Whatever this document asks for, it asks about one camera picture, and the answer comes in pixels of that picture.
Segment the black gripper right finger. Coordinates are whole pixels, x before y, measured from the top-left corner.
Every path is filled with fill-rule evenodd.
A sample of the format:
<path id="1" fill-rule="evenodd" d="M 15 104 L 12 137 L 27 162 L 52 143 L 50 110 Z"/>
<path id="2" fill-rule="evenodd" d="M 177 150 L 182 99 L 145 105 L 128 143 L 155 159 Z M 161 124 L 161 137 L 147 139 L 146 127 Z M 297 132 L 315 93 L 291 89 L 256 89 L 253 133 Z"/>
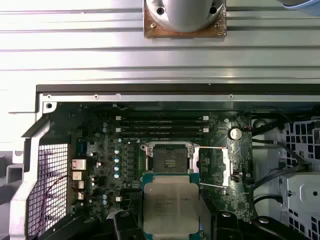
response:
<path id="1" fill-rule="evenodd" d="M 218 210 L 212 199 L 200 197 L 199 223 L 208 240 L 300 240 L 302 235 L 281 222 L 258 216 L 250 222 Z"/>

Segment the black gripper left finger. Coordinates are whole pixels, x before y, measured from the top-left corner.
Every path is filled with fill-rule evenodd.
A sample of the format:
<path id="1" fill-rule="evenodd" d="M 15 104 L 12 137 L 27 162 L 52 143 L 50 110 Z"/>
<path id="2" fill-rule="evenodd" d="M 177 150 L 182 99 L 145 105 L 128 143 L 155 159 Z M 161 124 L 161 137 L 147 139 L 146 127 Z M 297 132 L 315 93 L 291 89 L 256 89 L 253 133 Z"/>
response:
<path id="1" fill-rule="evenodd" d="M 143 230 L 134 215 L 125 210 L 114 211 L 111 217 L 77 216 L 66 218 L 38 237 L 40 240 L 142 240 Z"/>

